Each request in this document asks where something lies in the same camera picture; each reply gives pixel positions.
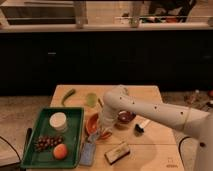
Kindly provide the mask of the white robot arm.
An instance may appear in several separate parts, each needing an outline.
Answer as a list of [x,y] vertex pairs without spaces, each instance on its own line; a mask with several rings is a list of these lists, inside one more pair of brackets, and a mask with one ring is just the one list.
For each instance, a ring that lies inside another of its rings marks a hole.
[[123,85],[103,95],[98,130],[111,132],[121,111],[128,111],[182,132],[198,141],[194,171],[213,171],[213,113],[131,97]]

